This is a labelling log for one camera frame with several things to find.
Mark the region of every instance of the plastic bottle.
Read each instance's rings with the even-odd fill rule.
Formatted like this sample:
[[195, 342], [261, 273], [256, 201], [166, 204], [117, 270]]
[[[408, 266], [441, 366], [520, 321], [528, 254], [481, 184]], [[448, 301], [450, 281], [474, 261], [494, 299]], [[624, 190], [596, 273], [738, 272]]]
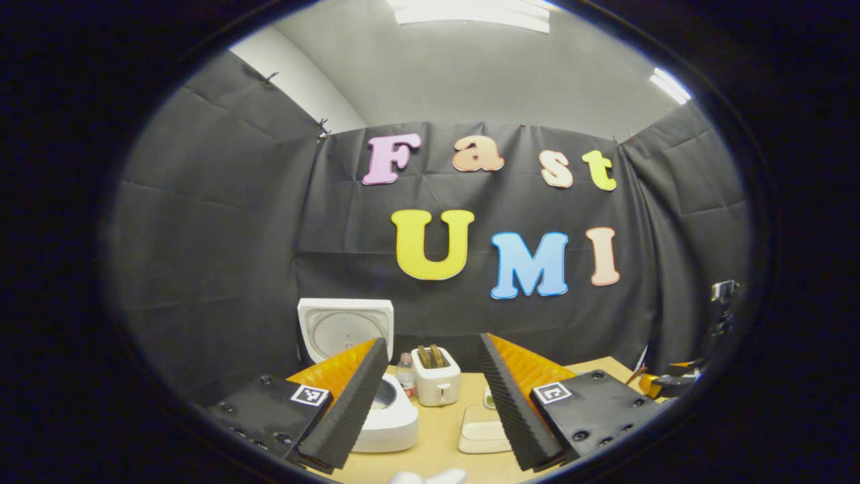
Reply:
[[403, 392], [410, 399], [415, 397], [415, 367], [412, 364], [412, 355], [400, 354], [400, 363], [397, 364], [397, 381], [403, 387]]

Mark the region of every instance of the letter m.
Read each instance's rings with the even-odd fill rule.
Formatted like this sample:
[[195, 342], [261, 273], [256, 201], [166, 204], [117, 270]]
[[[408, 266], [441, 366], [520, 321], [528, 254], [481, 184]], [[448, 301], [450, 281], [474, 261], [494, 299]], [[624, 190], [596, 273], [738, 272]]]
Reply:
[[518, 233], [497, 233], [491, 240], [499, 249], [499, 282], [490, 291], [490, 295], [495, 299], [517, 297], [518, 291], [513, 285], [514, 275], [525, 295], [534, 291], [541, 276], [543, 280], [537, 288], [538, 294], [562, 295], [568, 292], [568, 285], [564, 282], [564, 247], [568, 244], [567, 235], [559, 232], [545, 234], [534, 257]]

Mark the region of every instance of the ceiling light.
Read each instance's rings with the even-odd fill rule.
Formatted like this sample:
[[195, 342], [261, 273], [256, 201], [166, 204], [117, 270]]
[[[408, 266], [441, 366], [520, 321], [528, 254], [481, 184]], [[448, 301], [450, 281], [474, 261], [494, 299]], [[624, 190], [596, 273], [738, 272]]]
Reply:
[[550, 32], [550, 12], [525, 0], [388, 0], [400, 25], [434, 21], [490, 22]]
[[651, 82], [671, 96], [678, 104], [684, 104], [691, 99], [690, 93], [681, 87], [681, 84], [675, 78], [659, 68], [654, 68]]

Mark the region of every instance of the wooden table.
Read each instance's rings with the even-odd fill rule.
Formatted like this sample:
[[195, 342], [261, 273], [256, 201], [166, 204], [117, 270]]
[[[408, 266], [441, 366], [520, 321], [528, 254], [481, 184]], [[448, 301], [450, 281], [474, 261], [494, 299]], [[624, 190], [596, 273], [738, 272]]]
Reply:
[[[622, 382], [626, 382], [633, 375], [632, 370], [612, 357], [571, 364], [565, 368], [574, 373], [602, 369]], [[394, 374], [395, 371], [396, 367], [390, 366], [387, 373]], [[641, 393], [638, 382], [637, 378], [630, 387]], [[467, 484], [506, 484], [527, 481], [557, 468], [558, 466], [555, 466], [539, 473], [530, 470], [523, 472], [519, 470], [512, 451], [498, 454], [464, 454], [458, 450], [463, 414], [469, 406], [482, 405], [485, 387], [487, 380], [482, 373], [463, 373], [456, 403], [447, 406], [422, 406], [417, 399], [413, 399], [412, 404], [418, 408], [418, 444], [400, 452], [353, 452], [343, 469], [337, 469], [332, 475], [325, 476], [346, 484], [387, 484], [400, 471], [415, 472], [428, 477], [449, 468], [462, 468], [469, 473]]]

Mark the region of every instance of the screw hole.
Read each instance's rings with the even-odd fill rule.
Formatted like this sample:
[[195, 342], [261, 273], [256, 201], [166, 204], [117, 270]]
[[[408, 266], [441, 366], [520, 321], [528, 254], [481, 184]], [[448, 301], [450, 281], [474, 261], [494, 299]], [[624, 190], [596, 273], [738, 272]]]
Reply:
[[290, 438], [290, 436], [286, 435], [285, 433], [278, 432], [278, 433], [274, 434], [274, 439], [277, 440], [278, 442], [282, 443], [283, 445], [292, 444], [292, 439]]

